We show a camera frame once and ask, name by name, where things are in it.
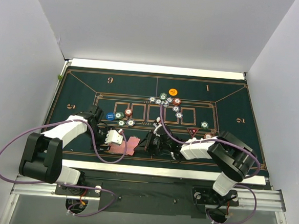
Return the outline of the green chip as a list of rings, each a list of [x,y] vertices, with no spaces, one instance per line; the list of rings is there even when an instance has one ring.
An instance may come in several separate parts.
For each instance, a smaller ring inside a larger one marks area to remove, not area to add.
[[[208,129],[209,124],[207,122],[202,121],[200,126],[201,128]]]
[[[124,120],[119,120],[117,123],[118,123],[119,126],[124,126],[125,125],[125,121]]]
[[[124,113],[123,112],[116,112],[115,113],[115,118],[116,119],[123,119],[124,118]]]
[[[159,98],[160,98],[161,100],[166,100],[166,98],[167,98],[167,94],[166,94],[166,93],[161,93],[160,96],[159,96]]]

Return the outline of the red-backed playing card deck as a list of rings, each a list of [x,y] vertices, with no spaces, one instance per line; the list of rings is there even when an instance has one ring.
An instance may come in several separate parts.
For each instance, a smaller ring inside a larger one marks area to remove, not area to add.
[[[133,156],[135,148],[140,144],[140,139],[137,137],[129,137],[127,140],[126,155]]]

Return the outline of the blue chip position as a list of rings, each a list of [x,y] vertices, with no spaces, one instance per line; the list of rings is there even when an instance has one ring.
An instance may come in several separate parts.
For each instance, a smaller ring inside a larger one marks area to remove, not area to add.
[[[135,125],[135,121],[134,121],[134,120],[131,120],[131,119],[129,119],[129,120],[126,122],[126,124],[127,124],[127,126],[130,126],[130,127],[132,127],[132,126],[134,126],[134,125]]]

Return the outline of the blue chip mid table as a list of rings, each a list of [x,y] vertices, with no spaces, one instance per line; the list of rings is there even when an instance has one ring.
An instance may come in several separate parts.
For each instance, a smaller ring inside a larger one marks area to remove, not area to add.
[[[183,117],[183,115],[182,115],[182,113],[181,113],[181,112],[177,112],[177,113],[176,113],[176,117],[179,119],[179,118],[182,118],[182,117]]]
[[[174,106],[172,110],[175,111],[175,112],[178,112],[179,109],[180,109],[179,106]]]

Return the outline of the red chips position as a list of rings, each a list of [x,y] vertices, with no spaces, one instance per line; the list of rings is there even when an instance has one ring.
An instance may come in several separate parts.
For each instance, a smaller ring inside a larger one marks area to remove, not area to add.
[[[207,134],[205,134],[204,138],[205,138],[205,139],[211,139],[211,138],[212,138],[212,135],[209,134],[209,133],[207,133]]]
[[[132,115],[132,113],[133,113],[133,111],[132,111],[132,109],[131,108],[127,108],[126,110],[125,110],[125,115],[127,116],[127,117],[129,117],[129,116],[131,116]]]

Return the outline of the red chip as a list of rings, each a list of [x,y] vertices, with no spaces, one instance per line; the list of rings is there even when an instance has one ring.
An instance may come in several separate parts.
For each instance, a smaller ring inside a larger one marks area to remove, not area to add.
[[[180,103],[181,103],[181,99],[179,99],[179,98],[175,98],[175,99],[173,100],[173,105],[175,105],[175,106],[180,105]]]

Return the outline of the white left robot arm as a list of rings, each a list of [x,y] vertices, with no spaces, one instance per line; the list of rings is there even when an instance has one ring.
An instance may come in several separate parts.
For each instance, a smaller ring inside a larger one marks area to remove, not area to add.
[[[70,115],[45,132],[31,133],[26,140],[19,174],[48,184],[68,185],[73,194],[82,194],[86,188],[84,175],[62,164],[62,150],[84,133],[95,142],[99,137],[104,142],[105,135],[98,126],[103,116],[103,110],[93,105],[90,111]]]

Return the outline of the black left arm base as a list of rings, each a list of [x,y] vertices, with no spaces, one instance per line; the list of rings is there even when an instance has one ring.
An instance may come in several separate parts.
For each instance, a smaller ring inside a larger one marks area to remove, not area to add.
[[[100,197],[101,195],[101,191],[97,190],[93,190],[93,189],[87,189],[85,187],[99,187],[102,188],[103,187],[103,182],[100,180],[93,180],[91,178],[86,178],[85,181],[79,186],[79,185],[75,185],[75,186],[65,186],[62,184],[59,184],[56,186],[55,189],[55,194],[56,195],[69,195],[69,196],[78,196],[80,197],[81,195],[83,195],[83,193],[85,191],[87,191],[85,193],[85,197]]]

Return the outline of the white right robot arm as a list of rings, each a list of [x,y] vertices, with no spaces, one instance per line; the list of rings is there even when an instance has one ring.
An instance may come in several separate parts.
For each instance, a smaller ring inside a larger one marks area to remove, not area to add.
[[[148,132],[142,147],[151,155],[164,154],[179,162],[213,160],[221,169],[221,174],[208,194],[209,199],[216,204],[224,201],[228,192],[247,177],[253,164],[260,166],[254,151],[233,134],[225,131],[216,137],[193,137],[184,142],[176,139],[167,126],[159,125],[155,130]]]

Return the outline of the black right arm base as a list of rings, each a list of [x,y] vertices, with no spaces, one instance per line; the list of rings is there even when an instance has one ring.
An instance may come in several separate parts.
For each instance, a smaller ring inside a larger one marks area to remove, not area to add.
[[[209,206],[227,206],[237,207],[239,205],[239,197],[236,190],[230,190],[225,196],[219,195],[210,187],[193,187],[193,200],[199,205]]]

